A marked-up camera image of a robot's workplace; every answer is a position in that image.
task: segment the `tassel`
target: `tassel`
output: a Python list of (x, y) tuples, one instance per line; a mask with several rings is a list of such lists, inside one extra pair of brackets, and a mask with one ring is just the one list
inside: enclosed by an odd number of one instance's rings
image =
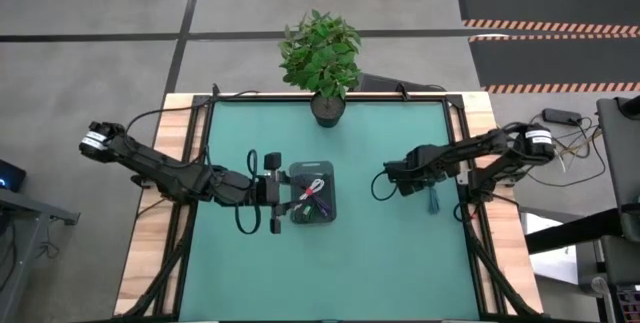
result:
[(438, 192), (433, 186), (429, 187), (429, 213), (438, 214), (440, 212), (440, 202), (438, 202)]

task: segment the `metal leg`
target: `metal leg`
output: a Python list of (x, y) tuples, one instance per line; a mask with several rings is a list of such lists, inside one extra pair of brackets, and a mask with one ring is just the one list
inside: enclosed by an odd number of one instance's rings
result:
[(0, 189), (0, 206), (6, 206), (19, 211), (28, 210), (46, 214), (61, 219), (65, 225), (75, 225), (80, 218), (80, 213), (71, 213), (65, 209), (54, 207), (5, 189)]
[(527, 234), (525, 240), (529, 254), (535, 254), (592, 241), (604, 235), (622, 235), (620, 214), (617, 208), (580, 218), (561, 226)]

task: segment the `black pot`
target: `black pot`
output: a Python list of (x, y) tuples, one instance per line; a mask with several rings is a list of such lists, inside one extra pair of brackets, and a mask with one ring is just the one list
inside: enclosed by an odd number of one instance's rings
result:
[(318, 124), (325, 128), (331, 128), (338, 124), (346, 106), (347, 102), (342, 98), (323, 98), (320, 92), (311, 98), (311, 112), (316, 117)]

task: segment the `white label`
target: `white label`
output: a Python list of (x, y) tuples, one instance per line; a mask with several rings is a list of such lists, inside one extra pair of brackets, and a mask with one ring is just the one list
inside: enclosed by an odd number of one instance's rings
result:
[(93, 139), (97, 140), (98, 142), (104, 142), (104, 140), (107, 139), (107, 137), (103, 136), (102, 134), (96, 133), (96, 132), (92, 132), (92, 131), (87, 132), (87, 137), (93, 138)]
[(86, 145), (90, 145), (93, 148), (100, 149), (100, 150), (107, 149), (107, 147), (103, 146), (102, 143), (100, 143), (98, 141), (94, 141), (93, 139), (87, 138), (87, 137), (82, 138), (82, 143), (84, 143)]
[(551, 138), (547, 138), (547, 137), (535, 137), (531, 140), (534, 144), (536, 143), (547, 143), (547, 144), (552, 144), (551, 143)]
[(529, 132), (525, 133), (524, 136), (525, 136), (525, 138), (531, 138), (531, 137), (547, 137), (547, 138), (551, 138), (551, 132), (543, 131), (543, 130), (529, 131)]

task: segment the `gray floor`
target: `gray floor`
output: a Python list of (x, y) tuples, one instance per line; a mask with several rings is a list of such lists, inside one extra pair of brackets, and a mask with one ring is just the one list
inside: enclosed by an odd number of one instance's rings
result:
[[(0, 34), (176, 32), (186, 0), (0, 0)], [(199, 0), (192, 31), (278, 30), (304, 10), (343, 14), (360, 29), (461, 28), (457, 0)], [(477, 90), (464, 38), (366, 39), (358, 63), (365, 72), (449, 90)], [(82, 212), (75, 228), (56, 227), (62, 248), (42, 261), (20, 309), (21, 322), (69, 322), (109, 317), (133, 225), (139, 190), (118, 166), (79, 155), (91, 120), (127, 122), (156, 108), (173, 42), (0, 43), (0, 158), (29, 172), (25, 193)], [(289, 90), (281, 82), (274, 41), (191, 42), (176, 91), (248, 88)], [(593, 115), (599, 97), (615, 94), (492, 96), (499, 123), (529, 120), (545, 107)], [(155, 118), (133, 134), (150, 142)], [(597, 172), (593, 155), (568, 173), (550, 164), (534, 174), (571, 181)], [(517, 187), (525, 206), (588, 214), (613, 206), (609, 176), (568, 189), (529, 180)], [(597, 319), (594, 302), (562, 285), (540, 282), (554, 316)]]

